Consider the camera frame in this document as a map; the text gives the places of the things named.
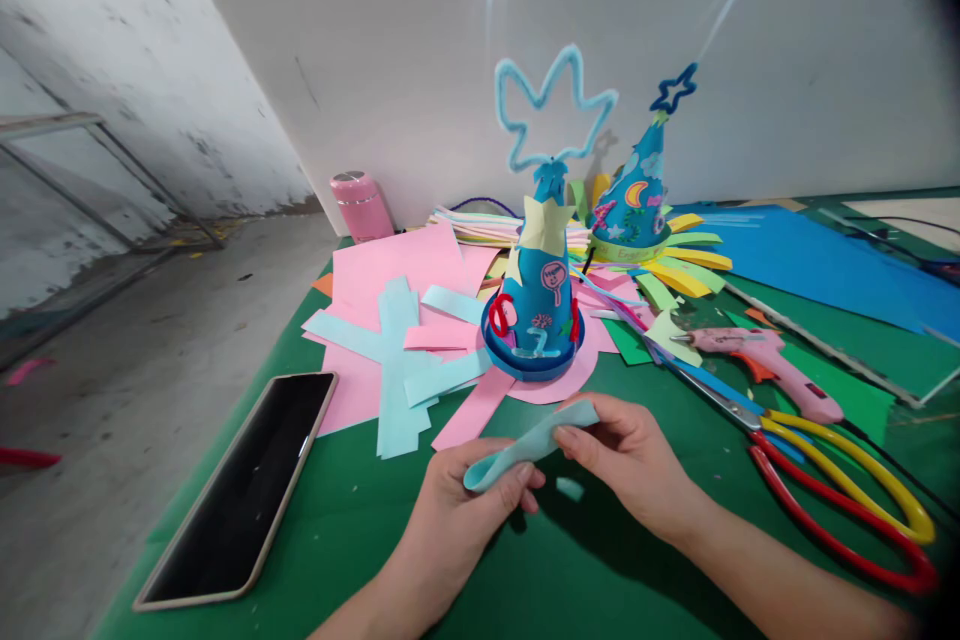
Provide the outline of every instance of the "pink water bottle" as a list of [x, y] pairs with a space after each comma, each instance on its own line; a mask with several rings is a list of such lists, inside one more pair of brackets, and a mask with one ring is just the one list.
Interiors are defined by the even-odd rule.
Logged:
[[355, 243], [393, 235], [393, 223], [373, 178], [348, 170], [334, 175], [330, 187]]

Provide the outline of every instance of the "smartphone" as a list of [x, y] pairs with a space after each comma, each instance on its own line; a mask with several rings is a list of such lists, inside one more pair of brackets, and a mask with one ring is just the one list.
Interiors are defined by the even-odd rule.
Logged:
[[233, 600], [256, 584], [336, 385], [332, 372], [267, 383], [135, 611]]

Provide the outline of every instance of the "gray floor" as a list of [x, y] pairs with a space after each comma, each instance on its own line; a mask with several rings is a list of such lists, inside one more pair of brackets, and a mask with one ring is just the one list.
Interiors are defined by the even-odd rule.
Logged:
[[249, 223], [39, 351], [56, 365], [0, 386], [0, 446], [64, 456], [0, 475], [0, 636], [93, 631], [335, 244], [323, 215]]

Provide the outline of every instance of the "pink glue gun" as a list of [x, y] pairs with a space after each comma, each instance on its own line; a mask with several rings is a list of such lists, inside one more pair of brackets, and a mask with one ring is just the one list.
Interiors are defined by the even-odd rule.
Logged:
[[687, 335], [672, 339], [688, 342], [703, 352], [740, 358], [750, 369], [754, 382], [773, 380], [808, 420], [821, 425], [843, 420], [843, 410], [837, 401], [780, 354], [786, 344], [773, 330], [706, 328], [690, 330]]

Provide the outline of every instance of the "party hat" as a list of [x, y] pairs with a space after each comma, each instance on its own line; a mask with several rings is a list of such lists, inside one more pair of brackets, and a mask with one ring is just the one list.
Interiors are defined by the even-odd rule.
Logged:
[[[542, 110], [553, 86], [569, 65], [573, 73], [574, 102], [581, 110], [599, 107], [601, 112], [582, 148], [565, 148], [555, 157], [521, 157], [526, 123], [512, 122], [506, 115], [505, 87], [514, 78], [531, 106]], [[497, 116], [501, 127], [517, 133], [508, 166], [514, 172], [536, 165], [534, 197], [524, 198], [524, 221], [517, 244], [511, 248], [499, 292], [490, 298], [482, 323], [483, 338], [495, 365], [526, 381], [551, 380], [563, 373], [583, 343], [583, 318], [570, 285], [567, 223], [575, 208], [564, 205], [567, 158], [586, 157], [604, 120], [617, 101], [608, 90], [583, 97], [583, 58], [575, 45], [557, 56], [539, 94], [511, 60], [501, 60], [496, 69]]]

